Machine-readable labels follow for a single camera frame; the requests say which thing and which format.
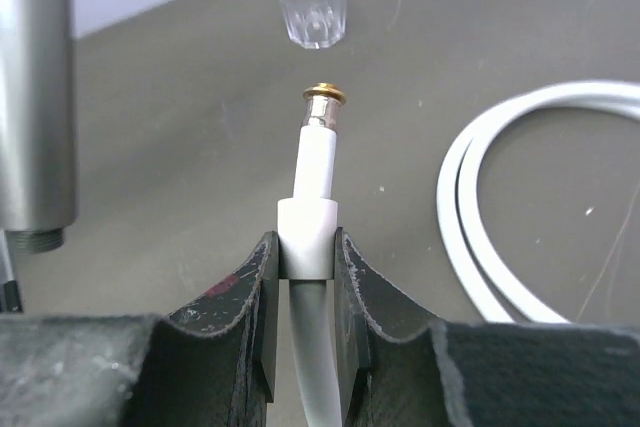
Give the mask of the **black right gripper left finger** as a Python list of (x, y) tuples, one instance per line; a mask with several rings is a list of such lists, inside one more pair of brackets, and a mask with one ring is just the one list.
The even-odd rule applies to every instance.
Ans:
[(5, 426), (262, 426), (274, 397), (279, 244), (167, 316), (1, 318)]

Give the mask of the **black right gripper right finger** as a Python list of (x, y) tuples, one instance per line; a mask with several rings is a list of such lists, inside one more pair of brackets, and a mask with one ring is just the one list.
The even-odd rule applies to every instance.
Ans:
[(635, 426), (639, 334), (626, 327), (445, 321), (335, 237), (347, 426)]

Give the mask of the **grey shower head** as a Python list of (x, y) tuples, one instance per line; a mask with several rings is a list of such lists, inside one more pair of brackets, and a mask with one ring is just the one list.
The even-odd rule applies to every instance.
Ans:
[(61, 247), (77, 217), (72, 0), (1, 0), (1, 228)]

